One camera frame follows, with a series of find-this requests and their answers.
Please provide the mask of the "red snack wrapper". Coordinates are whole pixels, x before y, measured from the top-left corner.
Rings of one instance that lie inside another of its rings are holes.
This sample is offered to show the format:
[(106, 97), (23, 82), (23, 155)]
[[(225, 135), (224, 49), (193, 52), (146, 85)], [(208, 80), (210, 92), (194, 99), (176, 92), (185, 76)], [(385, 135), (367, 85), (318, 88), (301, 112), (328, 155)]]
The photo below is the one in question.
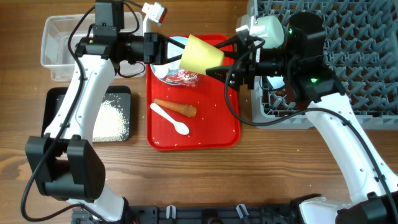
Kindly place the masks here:
[(172, 84), (195, 87), (198, 83), (199, 77), (199, 73), (179, 70), (177, 73), (167, 75), (165, 81)]

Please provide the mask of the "black waste tray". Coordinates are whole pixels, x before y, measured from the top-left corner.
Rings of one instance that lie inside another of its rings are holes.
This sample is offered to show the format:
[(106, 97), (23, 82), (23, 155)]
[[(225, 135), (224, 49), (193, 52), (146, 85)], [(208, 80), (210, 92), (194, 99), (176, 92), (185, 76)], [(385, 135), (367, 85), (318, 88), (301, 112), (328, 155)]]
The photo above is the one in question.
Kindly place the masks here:
[[(47, 126), (52, 122), (53, 118), (56, 117), (57, 112), (60, 109), (62, 101), (66, 95), (66, 92), (67, 92), (66, 87), (52, 88), (47, 92), (41, 134), (44, 134)], [(114, 106), (119, 105), (123, 109), (123, 115), (127, 118), (126, 127), (128, 128), (128, 134), (126, 136), (126, 139), (123, 141), (127, 141), (130, 136), (130, 120), (131, 120), (130, 114), (131, 114), (132, 100), (131, 100), (130, 88), (128, 88), (127, 86), (110, 86), (107, 89), (102, 102), (106, 100), (112, 101)]]

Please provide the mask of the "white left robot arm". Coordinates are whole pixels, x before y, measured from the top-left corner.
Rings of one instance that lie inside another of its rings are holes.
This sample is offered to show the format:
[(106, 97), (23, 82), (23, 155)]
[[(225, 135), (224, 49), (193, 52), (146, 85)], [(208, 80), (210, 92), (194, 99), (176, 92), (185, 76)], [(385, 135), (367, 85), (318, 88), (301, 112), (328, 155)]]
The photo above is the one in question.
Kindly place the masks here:
[(119, 75), (119, 64), (170, 63), (167, 47), (175, 45), (182, 49), (176, 56), (181, 68), (202, 74), (220, 66), (225, 56), (221, 47), (193, 35), (183, 44), (156, 32), (125, 31), (124, 8), (131, 6), (131, 1), (96, 1), (90, 7), (94, 24), (79, 43), (68, 46), (75, 69), (58, 113), (41, 137), (30, 137), (25, 145), (32, 169), (27, 186), (86, 210), (102, 223), (139, 222), (128, 201), (106, 185), (105, 166), (92, 144), (103, 97)]

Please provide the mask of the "yellow plastic cup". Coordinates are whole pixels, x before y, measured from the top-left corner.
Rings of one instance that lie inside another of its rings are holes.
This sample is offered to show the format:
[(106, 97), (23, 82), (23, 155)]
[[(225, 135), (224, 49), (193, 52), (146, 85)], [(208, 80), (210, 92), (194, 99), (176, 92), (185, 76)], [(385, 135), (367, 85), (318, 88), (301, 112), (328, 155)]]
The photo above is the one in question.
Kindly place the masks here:
[(204, 40), (189, 35), (179, 69), (206, 75), (206, 70), (222, 66), (224, 52)]

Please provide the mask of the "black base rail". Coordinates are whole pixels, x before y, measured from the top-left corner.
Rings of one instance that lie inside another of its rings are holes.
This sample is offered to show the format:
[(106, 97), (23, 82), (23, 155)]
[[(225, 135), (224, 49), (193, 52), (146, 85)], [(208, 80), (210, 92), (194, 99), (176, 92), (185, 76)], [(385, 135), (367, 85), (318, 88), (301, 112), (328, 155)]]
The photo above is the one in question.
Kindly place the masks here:
[(206, 224), (206, 223), (303, 223), (299, 207), (293, 204), (235, 207), (168, 207), (135, 206), (122, 213), (118, 223), (139, 224)]

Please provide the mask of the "orange carrot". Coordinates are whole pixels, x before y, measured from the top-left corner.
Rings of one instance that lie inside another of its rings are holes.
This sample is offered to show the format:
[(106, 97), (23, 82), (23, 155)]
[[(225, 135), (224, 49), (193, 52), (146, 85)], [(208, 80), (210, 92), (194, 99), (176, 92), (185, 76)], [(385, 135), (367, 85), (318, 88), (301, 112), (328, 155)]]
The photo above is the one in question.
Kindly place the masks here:
[(197, 114), (197, 109), (192, 105), (183, 105), (160, 99), (155, 99), (154, 103), (187, 117), (194, 117)]

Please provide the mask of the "mint green bowl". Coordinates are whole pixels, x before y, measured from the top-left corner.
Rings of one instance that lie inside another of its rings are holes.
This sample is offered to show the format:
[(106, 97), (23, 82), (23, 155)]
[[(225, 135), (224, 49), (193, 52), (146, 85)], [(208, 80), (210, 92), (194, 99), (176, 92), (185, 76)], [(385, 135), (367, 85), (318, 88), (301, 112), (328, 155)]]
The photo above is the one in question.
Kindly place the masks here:
[(276, 16), (258, 17), (254, 22), (254, 35), (265, 40), (263, 49), (278, 48), (284, 42), (282, 24)]

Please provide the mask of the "light blue plate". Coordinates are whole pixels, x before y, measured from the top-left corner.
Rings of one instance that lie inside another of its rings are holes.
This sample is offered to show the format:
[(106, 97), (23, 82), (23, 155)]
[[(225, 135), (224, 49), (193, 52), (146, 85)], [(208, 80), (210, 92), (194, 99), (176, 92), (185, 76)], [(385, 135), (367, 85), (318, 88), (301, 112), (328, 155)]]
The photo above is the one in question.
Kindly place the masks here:
[[(179, 56), (183, 54), (184, 49), (180, 48), (170, 42), (167, 44), (167, 58)], [(169, 85), (180, 85), (179, 82), (175, 82), (169, 79), (171, 75), (175, 75), (180, 71), (179, 65), (181, 60), (177, 60), (174, 62), (167, 63), (165, 65), (153, 65), (151, 64), (152, 73), (157, 77), (160, 81), (169, 84)]]

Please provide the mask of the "white plastic spoon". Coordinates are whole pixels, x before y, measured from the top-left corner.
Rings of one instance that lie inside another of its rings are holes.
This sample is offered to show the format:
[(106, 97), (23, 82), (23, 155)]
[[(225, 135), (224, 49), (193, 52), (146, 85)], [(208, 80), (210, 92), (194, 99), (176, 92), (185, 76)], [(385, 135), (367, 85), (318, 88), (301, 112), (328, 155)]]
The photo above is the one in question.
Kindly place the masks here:
[(187, 127), (186, 124), (178, 122), (174, 120), (167, 112), (165, 112), (159, 105), (156, 103), (151, 103), (150, 108), (152, 111), (156, 112), (158, 115), (161, 117), (165, 118), (167, 121), (173, 124), (176, 132), (178, 132), (181, 135), (188, 135), (190, 130)]

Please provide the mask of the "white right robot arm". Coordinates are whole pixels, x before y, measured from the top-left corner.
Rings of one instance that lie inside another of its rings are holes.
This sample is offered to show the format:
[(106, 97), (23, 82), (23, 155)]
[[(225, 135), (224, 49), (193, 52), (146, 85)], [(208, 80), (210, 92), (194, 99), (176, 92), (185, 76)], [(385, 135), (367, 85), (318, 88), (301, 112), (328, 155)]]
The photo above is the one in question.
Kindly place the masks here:
[(252, 18), (226, 45), (230, 66), (208, 69), (226, 88), (249, 88), (256, 76), (282, 76), (288, 92), (302, 102), (302, 114), (333, 154), (349, 190), (349, 202), (306, 195), (284, 207), (288, 223), (396, 223), (397, 176), (383, 161), (354, 115), (336, 74), (323, 61), (326, 32), (320, 16), (294, 14), (287, 28), (274, 16)]

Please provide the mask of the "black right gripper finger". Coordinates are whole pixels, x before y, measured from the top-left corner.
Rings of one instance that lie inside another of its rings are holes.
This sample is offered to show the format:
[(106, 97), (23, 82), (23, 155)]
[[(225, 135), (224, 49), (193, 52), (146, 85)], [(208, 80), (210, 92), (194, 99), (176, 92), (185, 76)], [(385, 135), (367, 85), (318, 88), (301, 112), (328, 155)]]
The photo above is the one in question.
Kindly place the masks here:
[(231, 65), (222, 65), (219, 67), (207, 68), (205, 75), (214, 78), (218, 81), (225, 82)]
[(248, 38), (235, 35), (216, 44), (216, 48), (223, 51), (225, 57), (238, 59), (248, 51)]

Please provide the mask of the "grey dishwasher rack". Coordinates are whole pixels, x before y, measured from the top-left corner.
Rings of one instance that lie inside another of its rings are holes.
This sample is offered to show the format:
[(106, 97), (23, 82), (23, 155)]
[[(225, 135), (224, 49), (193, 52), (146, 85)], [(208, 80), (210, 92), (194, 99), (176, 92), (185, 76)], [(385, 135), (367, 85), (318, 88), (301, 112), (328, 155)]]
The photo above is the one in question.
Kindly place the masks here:
[(247, 15), (320, 16), (324, 61), (336, 73), (364, 129), (397, 129), (397, 1), (249, 1)]

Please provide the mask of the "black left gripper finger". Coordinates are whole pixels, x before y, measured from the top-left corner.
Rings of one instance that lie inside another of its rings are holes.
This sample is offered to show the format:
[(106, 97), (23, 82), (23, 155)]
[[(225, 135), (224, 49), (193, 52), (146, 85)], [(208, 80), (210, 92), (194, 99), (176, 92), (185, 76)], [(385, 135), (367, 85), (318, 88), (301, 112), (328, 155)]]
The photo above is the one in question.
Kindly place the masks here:
[(172, 63), (172, 62), (175, 62), (175, 61), (180, 60), (181, 58), (182, 58), (182, 54), (177, 55), (177, 56), (174, 56), (174, 57), (170, 57), (170, 58), (165, 58), (165, 59), (162, 61), (161, 64), (164, 65), (164, 64)]
[(165, 50), (168, 49), (168, 45), (172, 44), (174, 46), (179, 47), (180, 49), (184, 49), (185, 48), (185, 44), (182, 44), (174, 39), (171, 39), (170, 37), (167, 37), (166, 35), (162, 36), (163, 40), (164, 40), (164, 45), (165, 45)]

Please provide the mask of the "clear plastic bin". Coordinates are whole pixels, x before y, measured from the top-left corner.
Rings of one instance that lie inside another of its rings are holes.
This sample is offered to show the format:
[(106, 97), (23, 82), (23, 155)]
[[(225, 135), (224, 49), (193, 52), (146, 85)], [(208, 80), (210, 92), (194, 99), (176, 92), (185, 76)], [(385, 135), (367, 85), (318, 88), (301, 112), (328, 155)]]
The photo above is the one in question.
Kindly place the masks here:
[[(134, 35), (143, 36), (144, 31), (149, 31), (147, 19), (143, 14), (135, 12), (139, 21), (140, 28)], [(68, 50), (68, 39), (71, 32), (78, 24), (83, 14), (74, 14), (67, 16), (51, 16), (47, 18), (41, 45), (41, 65), (51, 72), (52, 80), (56, 82), (69, 82), (72, 79), (75, 70), (75, 61)], [(95, 23), (95, 15), (90, 14), (76, 30), (71, 40), (71, 46), (74, 48), (82, 37), (85, 37), (88, 28)], [(124, 28), (122, 32), (131, 32), (136, 29), (136, 20), (131, 12), (124, 13)], [(120, 63), (120, 72), (122, 75), (135, 75), (133, 78), (142, 77), (146, 74), (143, 62), (137, 62), (134, 65), (127, 61)]]

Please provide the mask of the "red plastic tray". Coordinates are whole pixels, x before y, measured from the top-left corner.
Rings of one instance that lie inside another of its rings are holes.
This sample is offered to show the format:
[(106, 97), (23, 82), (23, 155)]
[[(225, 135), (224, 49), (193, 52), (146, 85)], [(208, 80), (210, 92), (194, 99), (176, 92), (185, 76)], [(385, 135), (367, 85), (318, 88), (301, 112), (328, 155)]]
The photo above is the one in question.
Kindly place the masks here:
[[(196, 86), (169, 85), (154, 75), (154, 67), (147, 66), (147, 141), (158, 151), (208, 149), (230, 147), (241, 137), (241, 124), (229, 111), (224, 100), (224, 84), (209, 76), (200, 75)], [(175, 120), (185, 123), (190, 132), (181, 135), (174, 125), (155, 113), (150, 104), (155, 99), (197, 109), (194, 117), (175, 111), (165, 111)]]

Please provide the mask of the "light blue rice bowl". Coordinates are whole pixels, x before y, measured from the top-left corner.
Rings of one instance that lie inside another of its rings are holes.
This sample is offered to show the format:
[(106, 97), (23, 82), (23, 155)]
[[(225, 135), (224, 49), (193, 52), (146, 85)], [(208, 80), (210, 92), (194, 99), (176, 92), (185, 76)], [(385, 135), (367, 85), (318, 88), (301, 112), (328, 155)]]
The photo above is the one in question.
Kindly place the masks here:
[(267, 76), (267, 82), (270, 90), (278, 90), (285, 86), (283, 77), (269, 77)]

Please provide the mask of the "white rice pile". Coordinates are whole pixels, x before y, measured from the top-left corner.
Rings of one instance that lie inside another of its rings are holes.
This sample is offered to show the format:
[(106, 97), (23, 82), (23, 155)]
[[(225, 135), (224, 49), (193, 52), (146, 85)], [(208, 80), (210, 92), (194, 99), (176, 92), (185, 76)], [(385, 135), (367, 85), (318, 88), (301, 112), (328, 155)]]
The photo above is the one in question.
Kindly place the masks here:
[(93, 130), (93, 142), (118, 142), (128, 134), (127, 118), (123, 109), (112, 101), (102, 102)]

